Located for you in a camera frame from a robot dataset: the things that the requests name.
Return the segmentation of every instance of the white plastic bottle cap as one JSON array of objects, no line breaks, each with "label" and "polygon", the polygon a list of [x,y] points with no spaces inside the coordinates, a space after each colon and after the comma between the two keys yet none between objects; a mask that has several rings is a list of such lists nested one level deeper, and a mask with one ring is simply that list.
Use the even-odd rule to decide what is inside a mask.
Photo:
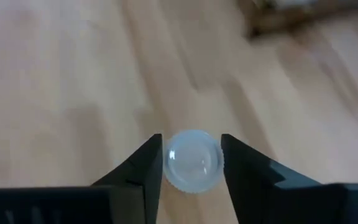
[{"label": "white plastic bottle cap", "polygon": [[222,149],[205,131],[187,130],[174,135],[165,147],[163,161],[168,181],[184,192],[209,190],[223,176]]}]

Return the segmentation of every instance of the brown object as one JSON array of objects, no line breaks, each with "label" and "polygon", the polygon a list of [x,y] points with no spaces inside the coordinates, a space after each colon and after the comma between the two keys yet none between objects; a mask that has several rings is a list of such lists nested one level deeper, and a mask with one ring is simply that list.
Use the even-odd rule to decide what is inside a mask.
[{"label": "brown object", "polygon": [[276,9],[273,4],[256,4],[239,0],[239,6],[248,23],[247,36],[256,37],[266,32],[291,29],[337,12],[358,9],[358,0],[317,0],[305,5]]}]

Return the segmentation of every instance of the black machine part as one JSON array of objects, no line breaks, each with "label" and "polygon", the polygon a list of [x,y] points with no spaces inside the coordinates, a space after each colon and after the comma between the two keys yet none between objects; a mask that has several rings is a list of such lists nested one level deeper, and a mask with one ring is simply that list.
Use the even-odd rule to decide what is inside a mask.
[{"label": "black machine part", "polygon": [[[358,223],[358,184],[322,185],[223,134],[239,223]],[[90,187],[0,189],[0,223],[156,223],[162,135]]]}]

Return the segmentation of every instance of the wooden floor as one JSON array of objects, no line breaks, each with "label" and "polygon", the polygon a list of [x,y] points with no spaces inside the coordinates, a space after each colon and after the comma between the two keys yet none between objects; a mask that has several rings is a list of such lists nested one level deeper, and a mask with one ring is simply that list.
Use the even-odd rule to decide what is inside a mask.
[{"label": "wooden floor", "polygon": [[[234,0],[0,0],[0,187],[88,185],[152,133],[358,182],[358,15],[248,43]],[[163,180],[159,223],[236,223]]]}]

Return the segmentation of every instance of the blurry object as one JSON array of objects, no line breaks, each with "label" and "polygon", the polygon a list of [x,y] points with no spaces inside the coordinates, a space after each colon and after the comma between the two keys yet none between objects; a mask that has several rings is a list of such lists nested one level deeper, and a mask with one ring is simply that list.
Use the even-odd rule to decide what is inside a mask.
[{"label": "blurry object", "polygon": [[358,0],[238,0],[247,37],[291,29],[337,12],[358,9]]}]

